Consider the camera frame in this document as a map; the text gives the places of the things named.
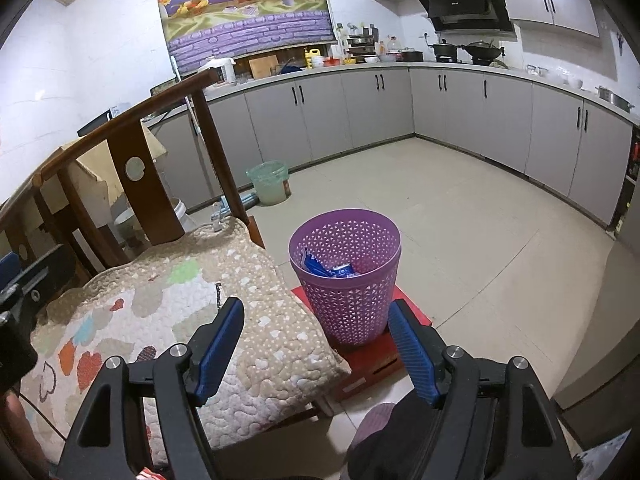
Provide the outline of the blue flat mop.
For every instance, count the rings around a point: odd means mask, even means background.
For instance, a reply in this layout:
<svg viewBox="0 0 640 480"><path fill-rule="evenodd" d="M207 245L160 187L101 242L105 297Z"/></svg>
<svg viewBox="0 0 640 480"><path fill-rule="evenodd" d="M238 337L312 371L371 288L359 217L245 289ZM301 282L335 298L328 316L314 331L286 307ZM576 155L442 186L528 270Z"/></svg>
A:
<svg viewBox="0 0 640 480"><path fill-rule="evenodd" d="M212 114L210 114L204 91L194 91L191 94L191 101L210 162L213 165L222 192L224 192L224 197L227 199L231 214L245 224L249 224L250 217L246 213L240 193L236 187L214 118Z"/></svg>

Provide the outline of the colourful wall poster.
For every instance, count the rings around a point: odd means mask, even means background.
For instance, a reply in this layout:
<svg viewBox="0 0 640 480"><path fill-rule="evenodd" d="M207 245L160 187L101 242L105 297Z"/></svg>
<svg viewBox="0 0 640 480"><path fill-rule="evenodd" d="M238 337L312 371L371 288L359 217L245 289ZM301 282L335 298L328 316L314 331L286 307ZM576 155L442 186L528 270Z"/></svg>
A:
<svg viewBox="0 0 640 480"><path fill-rule="evenodd" d="M336 40L328 0L158 0L180 73L212 58L242 58Z"/></svg>

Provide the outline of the cloth covered side table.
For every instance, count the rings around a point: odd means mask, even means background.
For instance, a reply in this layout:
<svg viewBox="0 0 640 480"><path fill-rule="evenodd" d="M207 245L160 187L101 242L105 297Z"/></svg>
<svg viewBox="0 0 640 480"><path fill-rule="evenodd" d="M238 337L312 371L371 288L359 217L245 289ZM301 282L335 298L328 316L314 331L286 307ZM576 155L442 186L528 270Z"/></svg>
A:
<svg viewBox="0 0 640 480"><path fill-rule="evenodd" d="M153 162L167 154L166 148L147 126L142 126ZM82 204L97 228L112 223L111 206L125 194L119 181L107 142L92 148L67 167L68 175ZM60 178L55 176L40 188L51 212L58 212L68 204Z"/></svg>

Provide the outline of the purple plastic waste basket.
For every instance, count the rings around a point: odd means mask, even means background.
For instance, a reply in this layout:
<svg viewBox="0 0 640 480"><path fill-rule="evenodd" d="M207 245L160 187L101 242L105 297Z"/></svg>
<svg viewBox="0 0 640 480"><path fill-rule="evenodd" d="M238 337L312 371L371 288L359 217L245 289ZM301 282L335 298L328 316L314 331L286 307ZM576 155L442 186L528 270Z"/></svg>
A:
<svg viewBox="0 0 640 480"><path fill-rule="evenodd" d="M288 256L326 336L360 346L384 332L401 256L390 218L355 208L319 214L291 236Z"/></svg>

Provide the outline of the white plastic bucket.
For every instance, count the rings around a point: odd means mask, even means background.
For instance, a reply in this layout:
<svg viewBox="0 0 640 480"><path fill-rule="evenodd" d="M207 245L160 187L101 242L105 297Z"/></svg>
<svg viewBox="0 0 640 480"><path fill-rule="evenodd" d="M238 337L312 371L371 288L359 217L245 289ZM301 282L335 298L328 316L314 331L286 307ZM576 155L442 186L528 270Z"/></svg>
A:
<svg viewBox="0 0 640 480"><path fill-rule="evenodd" d="M131 207L115 218L115 231L124 242L128 255L138 256L152 246L178 240L192 228L193 222L186 213L183 201L172 198L170 206L174 211L172 220L167 211L162 214L157 214L156 211L149 214L145 212L139 219Z"/></svg>

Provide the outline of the black wok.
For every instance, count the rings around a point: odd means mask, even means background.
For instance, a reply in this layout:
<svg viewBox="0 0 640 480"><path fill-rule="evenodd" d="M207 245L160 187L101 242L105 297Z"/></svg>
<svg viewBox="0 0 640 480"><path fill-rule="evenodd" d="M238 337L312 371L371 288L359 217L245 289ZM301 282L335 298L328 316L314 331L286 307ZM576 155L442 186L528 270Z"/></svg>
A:
<svg viewBox="0 0 640 480"><path fill-rule="evenodd" d="M489 66L492 62L498 61L499 58L503 58L506 55L504 47L497 47L486 41L462 44L460 49L471 55L473 64L481 66Z"/></svg>

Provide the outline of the metal clip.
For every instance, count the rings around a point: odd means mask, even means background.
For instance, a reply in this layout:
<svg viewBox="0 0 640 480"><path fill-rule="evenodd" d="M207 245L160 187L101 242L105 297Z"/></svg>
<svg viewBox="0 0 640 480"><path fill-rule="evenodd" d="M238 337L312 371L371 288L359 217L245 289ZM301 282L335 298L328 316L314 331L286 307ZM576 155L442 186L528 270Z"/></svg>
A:
<svg viewBox="0 0 640 480"><path fill-rule="evenodd" d="M210 223L213 226L215 232L220 232L224 227L222 226L222 206L221 202L213 203L212 213L210 214Z"/></svg>

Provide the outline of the black range hood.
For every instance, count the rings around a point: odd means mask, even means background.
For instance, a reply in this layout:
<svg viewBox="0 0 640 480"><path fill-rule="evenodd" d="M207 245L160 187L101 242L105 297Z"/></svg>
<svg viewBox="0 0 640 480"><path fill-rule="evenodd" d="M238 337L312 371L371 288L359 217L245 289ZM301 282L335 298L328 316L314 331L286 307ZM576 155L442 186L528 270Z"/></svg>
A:
<svg viewBox="0 0 640 480"><path fill-rule="evenodd" d="M514 32L506 0L418 0L436 32Z"/></svg>

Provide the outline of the dark wooden chair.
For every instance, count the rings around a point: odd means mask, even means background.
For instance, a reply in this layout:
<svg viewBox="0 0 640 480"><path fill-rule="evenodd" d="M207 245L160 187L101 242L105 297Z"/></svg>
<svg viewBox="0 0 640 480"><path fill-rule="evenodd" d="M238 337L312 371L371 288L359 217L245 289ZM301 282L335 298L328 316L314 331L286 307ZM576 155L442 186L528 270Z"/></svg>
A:
<svg viewBox="0 0 640 480"><path fill-rule="evenodd" d="M136 212L139 219L142 218L142 214L145 212L149 214L152 211L156 211L157 214L162 214L167 211L169 219L172 220L174 211L170 206L170 196L160 180L155 162L153 162L150 149L145 141L142 130L142 126L144 126L143 117L146 114L160 110L171 101L180 100L196 90L204 90L214 80L212 73L202 73L192 79L185 80L182 84L178 84L177 87L131 107L111 122L89 133L88 136L70 142L54 151L2 207L2 230L8 234L12 247L23 258L24 263L33 263L36 260L36 254L32 251L26 237L28 230L33 226L40 223L44 224L52 230L54 240L61 239L63 223L53 217L40 191L43 183L55 176L60 178L62 190L70 203L70 209L73 213L70 227L83 232L89 237L91 244L93 244L93 247L96 248L103 260L104 270L101 273L118 266L124 266L144 254L144 252L138 256L127 254L124 242L115 231L115 218L128 207L131 207ZM120 196L120 199L111 206L112 223L97 228L75 191L66 167L103 141L107 142L125 194ZM248 234L250 234L250 240L259 246L256 243L257 226L252 217L250 217L250 223L245 224L230 214L229 217L222 219L222 223L231 219L241 222L246 227ZM82 286L87 285L91 280L86 281ZM67 284L54 296L49 304L61 297L64 292L74 288L80 287Z"/></svg>

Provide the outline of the grey kitchen cabinets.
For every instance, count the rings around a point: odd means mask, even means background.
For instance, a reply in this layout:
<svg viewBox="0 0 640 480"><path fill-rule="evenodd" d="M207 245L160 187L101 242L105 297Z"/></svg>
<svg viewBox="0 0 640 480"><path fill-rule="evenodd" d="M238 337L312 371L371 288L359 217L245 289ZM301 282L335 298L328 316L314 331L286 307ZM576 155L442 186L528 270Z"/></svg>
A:
<svg viewBox="0 0 640 480"><path fill-rule="evenodd" d="M524 174L608 226L636 118L593 96L473 66L357 65L218 88L207 99L239 184L420 136Z"/></svg>

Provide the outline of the white rice cooker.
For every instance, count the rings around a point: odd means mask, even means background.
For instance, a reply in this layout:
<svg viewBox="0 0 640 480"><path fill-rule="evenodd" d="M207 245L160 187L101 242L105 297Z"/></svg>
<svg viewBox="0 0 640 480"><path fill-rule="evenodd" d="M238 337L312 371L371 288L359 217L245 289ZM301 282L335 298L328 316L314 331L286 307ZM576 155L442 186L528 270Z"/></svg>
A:
<svg viewBox="0 0 640 480"><path fill-rule="evenodd" d="M218 80L223 84L235 84L236 76L234 66L235 62L233 58L211 58L198 69L198 72L216 70Z"/></svg>

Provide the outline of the quilted heart pattern cushion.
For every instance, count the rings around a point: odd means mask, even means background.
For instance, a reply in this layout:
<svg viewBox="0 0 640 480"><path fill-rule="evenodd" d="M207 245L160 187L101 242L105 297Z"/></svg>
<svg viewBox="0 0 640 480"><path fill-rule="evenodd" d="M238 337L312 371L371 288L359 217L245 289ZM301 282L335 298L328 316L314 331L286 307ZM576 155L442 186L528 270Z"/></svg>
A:
<svg viewBox="0 0 640 480"><path fill-rule="evenodd" d="M242 301L242 335L217 393L198 411L214 450L282 422L348 376L319 321L246 227L232 219L201 226L64 292L40 312L32 332L38 362L21 390L47 459L60 458L107 358L147 360L184 344L229 297Z"/></svg>

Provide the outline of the green lined trash bin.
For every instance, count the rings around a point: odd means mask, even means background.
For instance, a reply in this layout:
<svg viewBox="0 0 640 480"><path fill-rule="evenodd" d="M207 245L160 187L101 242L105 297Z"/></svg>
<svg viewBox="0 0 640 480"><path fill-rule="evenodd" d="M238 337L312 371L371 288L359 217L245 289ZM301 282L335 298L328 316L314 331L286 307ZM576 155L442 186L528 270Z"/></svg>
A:
<svg viewBox="0 0 640 480"><path fill-rule="evenodd" d="M292 194L288 184L288 165L280 160L263 162L247 170L247 177L254 186L258 200L264 206L285 202Z"/></svg>

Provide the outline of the blue Chinese text box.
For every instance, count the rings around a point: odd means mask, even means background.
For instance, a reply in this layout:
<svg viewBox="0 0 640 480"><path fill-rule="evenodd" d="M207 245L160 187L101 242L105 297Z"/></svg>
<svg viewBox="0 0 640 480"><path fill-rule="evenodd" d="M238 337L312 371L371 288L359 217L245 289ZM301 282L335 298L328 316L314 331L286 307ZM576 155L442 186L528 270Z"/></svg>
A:
<svg viewBox="0 0 640 480"><path fill-rule="evenodd" d="M319 278L356 278L359 273L350 263L342 263L337 266L325 266L312 252L308 249L304 251L303 256L304 269Z"/></svg>

